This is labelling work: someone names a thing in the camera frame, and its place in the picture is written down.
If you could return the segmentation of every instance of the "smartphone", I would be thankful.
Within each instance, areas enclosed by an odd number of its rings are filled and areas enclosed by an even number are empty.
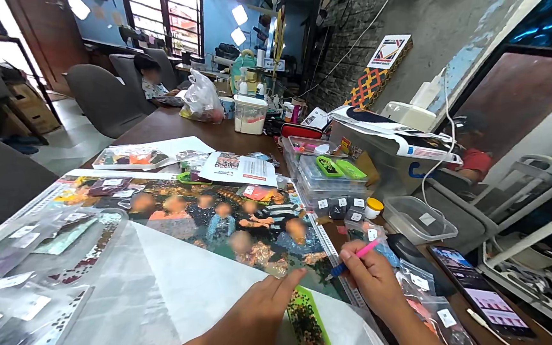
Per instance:
[[[472,309],[497,333],[508,338],[535,338],[529,326],[487,280],[455,249],[430,246],[430,253],[459,287]]]

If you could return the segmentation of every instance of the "white plastic bag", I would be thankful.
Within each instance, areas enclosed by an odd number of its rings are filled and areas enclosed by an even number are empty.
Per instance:
[[[189,81],[191,86],[185,93],[186,104],[180,111],[180,116],[196,121],[221,123],[225,111],[214,84],[193,68]]]

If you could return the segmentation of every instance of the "window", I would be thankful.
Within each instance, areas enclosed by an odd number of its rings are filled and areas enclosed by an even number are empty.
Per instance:
[[[130,25],[165,40],[174,55],[203,56],[203,0],[125,0]]]

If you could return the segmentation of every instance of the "blue pen grip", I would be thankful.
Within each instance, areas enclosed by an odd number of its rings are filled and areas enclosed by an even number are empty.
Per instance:
[[[341,275],[344,271],[348,270],[349,268],[347,267],[347,265],[345,265],[345,263],[341,263],[339,265],[337,265],[336,267],[334,267],[332,270],[331,270],[331,275],[335,278],[335,277],[338,277],[339,275]]]

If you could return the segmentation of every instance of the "brick wall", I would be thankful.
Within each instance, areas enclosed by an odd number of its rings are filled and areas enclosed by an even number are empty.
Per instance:
[[[332,4],[327,9],[328,16],[323,26],[333,26],[334,31],[329,49],[323,52],[325,61],[317,69],[312,86],[323,80],[342,56],[349,51],[357,37],[374,19],[385,0],[351,0],[348,8],[346,8],[346,1],[341,4],[336,2],[336,0],[332,0]],[[382,19],[385,12],[386,10],[372,24],[372,27],[359,40],[353,51],[342,60],[327,80],[306,94],[305,98],[311,109],[318,106],[329,112],[344,103],[357,78],[372,57],[372,53],[376,51],[385,35],[382,30],[384,26]],[[314,71],[316,60],[315,57],[315,60],[310,64],[311,72]]]

